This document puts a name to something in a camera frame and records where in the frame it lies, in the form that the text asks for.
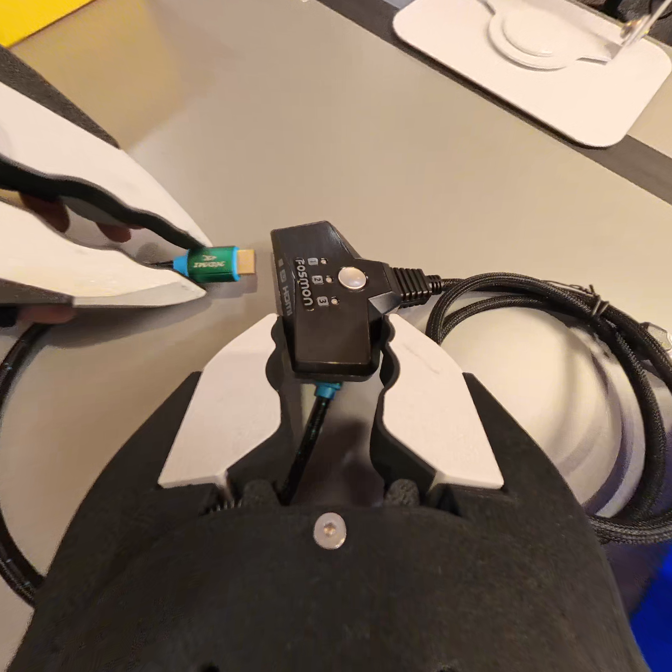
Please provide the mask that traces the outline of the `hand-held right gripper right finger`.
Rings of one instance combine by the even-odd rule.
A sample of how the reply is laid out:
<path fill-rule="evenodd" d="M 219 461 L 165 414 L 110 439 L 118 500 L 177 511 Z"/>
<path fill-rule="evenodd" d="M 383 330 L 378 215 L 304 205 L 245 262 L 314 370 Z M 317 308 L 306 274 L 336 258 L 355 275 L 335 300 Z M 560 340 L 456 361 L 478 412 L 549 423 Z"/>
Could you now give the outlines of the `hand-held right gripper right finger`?
<path fill-rule="evenodd" d="M 462 368 L 397 314 L 386 318 L 371 462 L 386 487 L 412 481 L 499 491 L 503 475 Z"/>

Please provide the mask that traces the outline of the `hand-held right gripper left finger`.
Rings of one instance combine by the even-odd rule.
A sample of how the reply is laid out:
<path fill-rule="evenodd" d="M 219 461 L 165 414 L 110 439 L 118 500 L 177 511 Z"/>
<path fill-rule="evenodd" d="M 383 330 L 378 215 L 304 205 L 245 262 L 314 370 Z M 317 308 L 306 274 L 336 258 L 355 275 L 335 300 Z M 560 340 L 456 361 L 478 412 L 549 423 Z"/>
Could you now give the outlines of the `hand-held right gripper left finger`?
<path fill-rule="evenodd" d="M 281 318 L 269 314 L 227 343 L 204 367 L 158 483 L 279 487 L 292 462 L 292 431 L 281 399 Z"/>

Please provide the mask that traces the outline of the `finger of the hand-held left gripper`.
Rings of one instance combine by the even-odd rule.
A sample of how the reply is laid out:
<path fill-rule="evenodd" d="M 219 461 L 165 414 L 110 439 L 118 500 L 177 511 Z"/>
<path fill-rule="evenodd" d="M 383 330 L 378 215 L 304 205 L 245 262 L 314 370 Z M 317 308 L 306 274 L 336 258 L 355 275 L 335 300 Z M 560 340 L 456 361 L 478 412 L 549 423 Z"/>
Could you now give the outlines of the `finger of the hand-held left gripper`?
<path fill-rule="evenodd" d="M 32 211 L 1 202 L 1 307 L 152 308 L 182 305 L 206 290 L 113 248 L 90 248 Z"/>
<path fill-rule="evenodd" d="M 182 249 L 212 243 L 130 155 L 1 84 L 1 187 L 81 216 L 146 229 Z"/>

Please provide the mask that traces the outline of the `yellow plastic bin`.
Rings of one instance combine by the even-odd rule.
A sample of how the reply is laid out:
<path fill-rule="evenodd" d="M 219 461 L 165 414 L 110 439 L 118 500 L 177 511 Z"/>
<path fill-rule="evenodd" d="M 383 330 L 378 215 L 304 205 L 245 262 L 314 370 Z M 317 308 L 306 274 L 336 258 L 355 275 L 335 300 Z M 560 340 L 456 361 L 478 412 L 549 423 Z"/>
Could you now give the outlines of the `yellow plastic bin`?
<path fill-rule="evenodd" d="M 1 46 L 10 47 L 89 1 L 1 1 Z"/>

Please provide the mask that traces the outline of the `black braided cable green plugs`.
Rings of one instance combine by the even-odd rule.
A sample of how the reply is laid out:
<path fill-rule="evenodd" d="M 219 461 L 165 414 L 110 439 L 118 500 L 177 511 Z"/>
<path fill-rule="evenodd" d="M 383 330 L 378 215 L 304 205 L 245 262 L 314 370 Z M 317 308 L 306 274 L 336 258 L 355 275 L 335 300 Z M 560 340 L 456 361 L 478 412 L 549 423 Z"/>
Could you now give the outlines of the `black braided cable green plugs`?
<path fill-rule="evenodd" d="M 156 267 L 169 268 L 199 284 L 237 282 L 244 275 L 256 274 L 256 255 L 253 250 L 233 246 L 200 248 L 172 261 L 159 262 Z M 35 315 L 18 307 L 1 309 L 1 328 L 20 321 L 27 325 L 1 361 L 1 412 L 22 367 L 41 339 L 52 327 L 70 321 L 72 315 L 72 309 L 55 306 L 37 307 Z M 1 579 L 26 605 L 35 606 L 44 576 L 16 544 L 4 514 L 1 514 Z"/>
<path fill-rule="evenodd" d="M 289 505 L 296 495 L 309 459 L 319 440 L 328 410 L 342 385 L 341 382 L 315 382 L 315 401 L 294 460 L 278 494 L 282 505 Z"/>

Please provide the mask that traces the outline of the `person's left hand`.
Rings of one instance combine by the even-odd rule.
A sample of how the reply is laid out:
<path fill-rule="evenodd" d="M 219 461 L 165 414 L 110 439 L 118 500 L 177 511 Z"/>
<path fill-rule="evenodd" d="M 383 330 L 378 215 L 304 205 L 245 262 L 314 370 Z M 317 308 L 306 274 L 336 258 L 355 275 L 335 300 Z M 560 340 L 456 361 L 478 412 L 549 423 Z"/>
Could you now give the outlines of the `person's left hand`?
<path fill-rule="evenodd" d="M 58 199 L 41 199 L 39 197 L 18 193 L 21 205 L 31 210 L 52 228 L 60 233 L 66 233 L 71 226 L 71 219 L 66 206 Z M 140 231 L 141 226 L 126 224 L 107 224 L 95 222 L 98 230 L 105 238 L 113 243 L 127 243 L 132 239 L 133 231 Z"/>

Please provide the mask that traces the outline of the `blue plastic bin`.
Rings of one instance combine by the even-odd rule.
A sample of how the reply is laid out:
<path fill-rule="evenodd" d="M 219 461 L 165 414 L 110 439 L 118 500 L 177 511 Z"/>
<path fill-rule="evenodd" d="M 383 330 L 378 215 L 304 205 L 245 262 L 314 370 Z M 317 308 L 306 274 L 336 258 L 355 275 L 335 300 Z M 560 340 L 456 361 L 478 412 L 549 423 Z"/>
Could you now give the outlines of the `blue plastic bin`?
<path fill-rule="evenodd" d="M 630 625 L 651 671 L 671 670 L 671 547 L 628 585 Z"/>

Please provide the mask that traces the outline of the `white lamp base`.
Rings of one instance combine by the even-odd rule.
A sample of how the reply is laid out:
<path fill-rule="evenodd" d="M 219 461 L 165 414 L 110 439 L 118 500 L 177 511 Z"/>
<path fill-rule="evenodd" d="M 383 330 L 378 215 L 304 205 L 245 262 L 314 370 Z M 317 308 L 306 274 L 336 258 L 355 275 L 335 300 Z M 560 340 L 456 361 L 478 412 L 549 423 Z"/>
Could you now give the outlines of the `white lamp base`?
<path fill-rule="evenodd" d="M 589 148 L 622 140 L 671 74 L 647 38 L 671 7 L 623 27 L 573 1 L 413 1 L 395 35 L 561 136 Z"/>

